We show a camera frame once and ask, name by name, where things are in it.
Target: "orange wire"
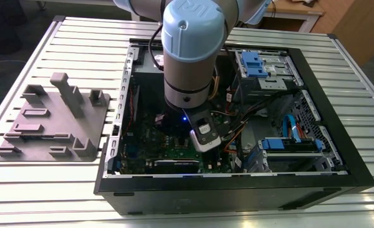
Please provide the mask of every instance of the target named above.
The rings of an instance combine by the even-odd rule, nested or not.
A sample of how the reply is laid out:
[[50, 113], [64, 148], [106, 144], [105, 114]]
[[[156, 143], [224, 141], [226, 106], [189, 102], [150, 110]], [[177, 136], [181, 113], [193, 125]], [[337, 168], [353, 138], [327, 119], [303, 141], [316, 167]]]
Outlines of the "orange wire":
[[226, 147], [228, 145], [232, 143], [232, 141], [236, 139], [237, 135], [240, 134], [240, 132], [243, 131], [244, 126], [240, 128], [240, 130], [236, 132], [234, 136], [232, 137], [230, 141], [228, 142], [228, 144], [224, 146], [224, 151], [226, 151]]
[[304, 133], [303, 133], [303, 130], [301, 130], [301, 128], [300, 128], [300, 125], [296, 123], [295, 126], [296, 126], [296, 129], [297, 129], [297, 131], [299, 131], [299, 136], [300, 136], [301, 138], [304, 138], [305, 135], [304, 135]]
[[236, 153], [236, 151], [229, 151], [229, 150], [225, 150], [224, 152], [226, 152], [226, 153]]

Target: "cable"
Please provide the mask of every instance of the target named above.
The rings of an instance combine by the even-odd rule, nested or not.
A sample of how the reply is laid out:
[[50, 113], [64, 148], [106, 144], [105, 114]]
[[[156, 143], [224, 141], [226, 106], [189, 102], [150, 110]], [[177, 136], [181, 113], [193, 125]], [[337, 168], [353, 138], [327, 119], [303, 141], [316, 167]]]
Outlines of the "cable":
[[153, 52], [152, 52], [152, 50], [150, 50], [150, 45], [152, 45], [153, 39], [156, 38], [156, 36], [157, 36], [157, 34], [158, 34], [161, 28], [162, 28], [162, 24], [160, 24], [157, 30], [154, 31], [153, 35], [150, 36], [150, 38], [149, 38], [149, 44], [148, 44], [149, 57], [150, 57], [150, 60], [152, 60], [152, 62], [153, 62], [153, 64], [154, 64], [156, 68], [157, 68], [160, 71], [164, 70], [164, 67], [158, 65], [158, 63], [157, 63], [157, 61], [156, 61], [156, 59], [154, 59]]
[[218, 111], [209, 111], [210, 113], [218, 113], [218, 114], [221, 114], [221, 115], [233, 115], [233, 114], [228, 114], [228, 113], [222, 113], [222, 112], [218, 112]]
[[218, 76], [214, 77], [214, 83], [213, 83], [213, 90], [210, 95], [208, 96], [208, 100], [212, 100], [217, 94], [217, 88], [218, 88]]
[[2, 62], [18, 62], [18, 63], [26, 63], [25, 61], [21, 60], [1, 60], [0, 63]]
[[273, 5], [273, 11], [272, 11], [272, 13], [271, 13], [271, 17], [275, 18], [275, 11], [276, 11], [276, 8], [275, 8], [275, 2], [273, 2], [273, 0], [271, 0], [271, 3], [272, 3], [272, 5]]
[[226, 143], [226, 145], [224, 146], [224, 151], [226, 151], [226, 147], [228, 145], [232, 143], [232, 141], [236, 139], [237, 135], [240, 134], [240, 132], [243, 131], [243, 128], [240, 128], [240, 130], [236, 132], [234, 136], [232, 137], [230, 141]]
[[165, 9], [165, 1], [160, 1], [160, 22], [162, 23], [162, 14], [164, 14], [164, 9]]
[[240, 74], [239, 74], [239, 72], [237, 72], [237, 67], [234, 66], [234, 59], [233, 59], [233, 57], [230, 56], [230, 53], [229, 53], [229, 50], [228, 50], [228, 48], [226, 48], [226, 46], [224, 45], [224, 51], [225, 51], [225, 54], [228, 55], [228, 57], [229, 57], [229, 59], [230, 59], [230, 61], [232, 61], [232, 68], [233, 68], [233, 71], [234, 71], [234, 77], [237, 78], [237, 84], [239, 84], [239, 92], [240, 92], [240, 109], [239, 110], [241, 110], [243, 109], [243, 92], [241, 92], [241, 76], [240, 76]]

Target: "wooden furniture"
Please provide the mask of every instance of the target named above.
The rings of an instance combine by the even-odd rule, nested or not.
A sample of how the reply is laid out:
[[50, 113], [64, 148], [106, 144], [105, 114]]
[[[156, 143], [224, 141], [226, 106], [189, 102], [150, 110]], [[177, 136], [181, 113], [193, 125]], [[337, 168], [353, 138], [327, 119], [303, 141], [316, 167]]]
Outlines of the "wooden furniture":
[[273, 6], [269, 4], [264, 23], [265, 27], [275, 30], [291, 30], [297, 32], [309, 32], [317, 18], [324, 14], [323, 8], [315, 3], [313, 7], [309, 8], [301, 4], [301, 2], [292, 2], [291, 0], [277, 0], [275, 3], [275, 18], [280, 18], [280, 20], [269, 20], [272, 17]]
[[319, 0], [325, 15], [311, 32], [332, 33], [356, 63], [364, 65], [374, 55], [374, 1]]

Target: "motherboard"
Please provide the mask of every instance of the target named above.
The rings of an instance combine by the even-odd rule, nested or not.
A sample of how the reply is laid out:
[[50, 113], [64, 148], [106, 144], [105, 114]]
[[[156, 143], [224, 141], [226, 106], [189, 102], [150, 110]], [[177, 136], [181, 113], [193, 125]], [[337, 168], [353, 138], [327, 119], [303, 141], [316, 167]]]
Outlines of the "motherboard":
[[125, 137], [118, 164], [122, 174], [232, 172], [230, 154], [217, 148], [197, 152], [189, 137], [168, 136], [156, 128], [154, 115], [142, 114], [141, 119]]

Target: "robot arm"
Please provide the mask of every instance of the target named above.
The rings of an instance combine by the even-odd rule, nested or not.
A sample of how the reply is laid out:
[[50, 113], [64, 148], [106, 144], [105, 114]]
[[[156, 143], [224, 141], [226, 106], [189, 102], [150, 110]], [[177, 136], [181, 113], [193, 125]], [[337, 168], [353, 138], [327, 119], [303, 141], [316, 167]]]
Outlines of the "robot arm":
[[271, 0], [113, 0], [124, 10], [162, 22], [164, 99], [182, 109], [197, 151], [220, 144], [208, 98], [216, 56], [237, 21], [257, 24]]

